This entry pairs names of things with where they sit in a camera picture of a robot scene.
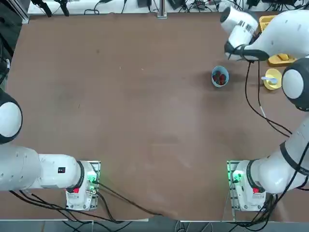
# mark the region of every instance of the metal bracket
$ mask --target metal bracket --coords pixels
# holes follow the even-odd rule
[[[159,11],[158,11],[157,18],[159,18],[159,19],[168,18],[167,13],[165,12],[165,0],[160,0],[160,5],[159,5]]]
[[[228,174],[228,184],[230,186],[230,199],[231,199],[231,205],[232,205],[232,215],[233,220],[236,221],[236,213],[235,210],[240,210],[240,206],[238,203],[237,193],[235,186],[232,183],[232,174],[237,168],[237,165],[239,164],[239,160],[228,160],[227,161],[227,174]]]
[[[164,13],[164,15],[160,15],[160,14],[158,13],[157,18],[158,18],[158,19],[166,19],[166,18],[168,18],[168,14],[167,14],[166,12]]]
[[[7,0],[7,1],[15,10],[15,12],[21,17],[22,24],[28,24],[29,16],[27,13],[27,9],[24,7],[24,5],[19,0]]]

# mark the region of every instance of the tabletop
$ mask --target tabletop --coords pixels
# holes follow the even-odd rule
[[[101,161],[101,181],[143,207],[182,220],[232,220],[227,160],[270,155],[285,137],[247,105],[247,62],[227,61],[220,15],[43,16],[23,25],[8,93],[24,124],[14,144],[38,153]],[[229,71],[223,88],[211,71]],[[261,74],[268,69],[261,63]],[[257,104],[257,64],[248,96]],[[261,89],[268,118],[294,130],[304,114],[282,90]],[[35,191],[65,205],[63,189]],[[117,219],[150,215],[103,193]],[[58,212],[0,194],[1,219],[61,219]],[[305,193],[291,190],[274,221],[308,221]],[[107,217],[102,205],[96,215]],[[252,214],[238,213],[251,220]]]

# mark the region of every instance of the white cylinder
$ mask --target white cylinder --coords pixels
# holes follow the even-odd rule
[[[74,187],[80,180],[81,167],[72,156],[39,154],[41,173],[30,189]]]
[[[251,166],[252,179],[269,193],[283,192],[294,173],[295,170],[285,161],[280,150],[267,158],[254,161]],[[304,175],[297,173],[289,189],[302,185],[305,179]]]
[[[10,144],[0,145],[0,190],[27,189],[40,175],[36,151]]]

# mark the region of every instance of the robotic arm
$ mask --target robotic arm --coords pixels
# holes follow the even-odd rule
[[[274,17],[253,42],[258,21],[247,12],[231,7],[221,16],[223,29],[230,33],[225,54],[232,60],[267,60],[286,53],[297,61],[288,66],[282,76],[282,89],[297,109],[309,111],[309,23],[304,20],[309,11],[294,10]],[[242,160],[233,173],[240,209],[258,211],[265,194],[281,193],[291,181],[301,155],[309,141],[309,115],[301,125],[270,156],[263,159]],[[306,184],[309,176],[309,151],[289,189]]]
[[[20,132],[23,115],[17,101],[0,89],[0,191],[66,189],[66,207],[97,208],[100,163],[76,161],[62,154],[38,154],[9,144]]]

